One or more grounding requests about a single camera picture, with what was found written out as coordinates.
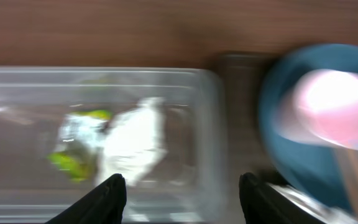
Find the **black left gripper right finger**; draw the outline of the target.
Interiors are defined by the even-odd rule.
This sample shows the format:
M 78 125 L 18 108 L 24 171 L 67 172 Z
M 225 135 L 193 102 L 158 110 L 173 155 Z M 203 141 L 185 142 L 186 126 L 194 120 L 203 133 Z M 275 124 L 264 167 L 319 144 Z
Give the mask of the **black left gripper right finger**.
M 246 224 L 323 224 L 250 172 L 239 177 L 239 198 Z

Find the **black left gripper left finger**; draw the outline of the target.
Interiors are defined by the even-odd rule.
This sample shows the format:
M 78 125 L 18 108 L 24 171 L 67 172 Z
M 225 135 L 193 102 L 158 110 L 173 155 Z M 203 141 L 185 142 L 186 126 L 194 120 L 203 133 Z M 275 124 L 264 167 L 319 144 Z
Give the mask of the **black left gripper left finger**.
M 45 224 L 121 224 L 126 202 L 125 178 L 113 174 Z

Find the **white tissue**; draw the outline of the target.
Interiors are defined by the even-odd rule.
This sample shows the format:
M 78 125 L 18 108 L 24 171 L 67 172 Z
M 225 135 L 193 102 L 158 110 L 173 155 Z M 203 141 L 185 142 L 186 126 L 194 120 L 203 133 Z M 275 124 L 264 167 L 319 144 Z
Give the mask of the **white tissue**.
M 163 102 L 161 97 L 142 98 L 114 117 L 98 157 L 96 185 L 121 174 L 133 187 L 166 156 Z

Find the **green white wrapper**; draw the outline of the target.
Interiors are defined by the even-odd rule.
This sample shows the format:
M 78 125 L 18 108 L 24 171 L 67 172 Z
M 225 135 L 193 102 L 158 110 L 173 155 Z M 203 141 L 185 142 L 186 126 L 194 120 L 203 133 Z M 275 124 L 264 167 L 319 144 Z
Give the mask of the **green white wrapper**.
M 58 129 L 55 149 L 48 155 L 49 161 L 74 182 L 92 178 L 111 118 L 108 110 L 66 114 Z

